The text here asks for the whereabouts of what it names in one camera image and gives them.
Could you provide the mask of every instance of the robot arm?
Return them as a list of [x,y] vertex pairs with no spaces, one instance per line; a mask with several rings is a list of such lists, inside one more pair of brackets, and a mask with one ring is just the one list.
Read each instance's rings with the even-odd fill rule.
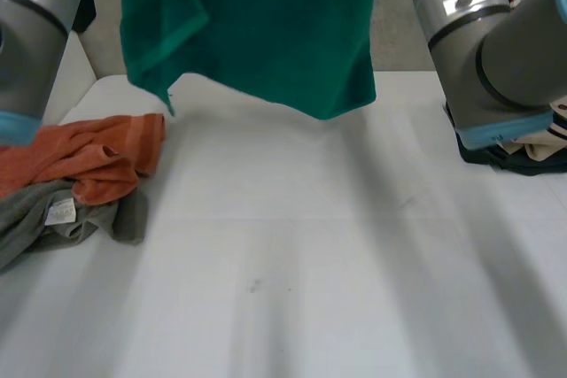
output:
[[94,0],[0,0],[0,146],[34,140],[69,32],[95,15]]
[[548,104],[567,96],[567,0],[414,4],[465,147],[548,128]]

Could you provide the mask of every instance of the gray cloth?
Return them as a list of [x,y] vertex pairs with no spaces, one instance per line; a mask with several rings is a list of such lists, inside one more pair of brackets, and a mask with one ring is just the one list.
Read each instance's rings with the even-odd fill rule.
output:
[[72,181],[49,181],[25,187],[0,200],[0,269],[24,251],[47,251],[74,246],[96,230],[110,237],[136,244],[144,233],[136,217],[145,217],[146,203],[135,190],[120,201],[98,206],[82,205],[74,200],[76,222],[46,227],[47,213],[53,203],[73,198]]

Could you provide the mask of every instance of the beige cloth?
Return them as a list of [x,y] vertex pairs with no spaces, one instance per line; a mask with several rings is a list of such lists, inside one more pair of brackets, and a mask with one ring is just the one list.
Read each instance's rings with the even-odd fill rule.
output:
[[510,155],[525,149],[528,157],[534,161],[543,161],[567,148],[567,96],[553,102],[551,108],[554,122],[547,131],[520,137],[501,144],[501,147]]

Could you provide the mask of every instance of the orange towel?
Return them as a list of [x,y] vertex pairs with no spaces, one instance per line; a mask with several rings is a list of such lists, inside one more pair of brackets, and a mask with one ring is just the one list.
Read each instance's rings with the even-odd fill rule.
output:
[[32,183],[74,179],[85,205],[106,204],[155,173],[165,137],[161,114],[44,126],[25,148],[0,148],[0,198]]

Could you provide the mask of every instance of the folded clothes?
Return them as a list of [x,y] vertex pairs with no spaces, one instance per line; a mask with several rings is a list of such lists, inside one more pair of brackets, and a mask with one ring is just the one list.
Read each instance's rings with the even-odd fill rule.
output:
[[376,98],[369,53],[374,0],[122,0],[128,80],[169,105],[200,73],[317,119]]
[[[74,200],[72,181],[48,181],[27,186],[0,200],[0,269],[24,251],[47,251],[83,242],[96,230],[104,230],[121,243],[137,244],[144,234],[136,227],[141,194],[131,192],[120,201],[88,206]],[[46,226],[50,207],[59,201],[72,200],[75,220]]]
[[33,183],[72,179],[84,205],[108,204],[152,175],[165,137],[161,114],[44,126],[27,147],[0,149],[0,199]]

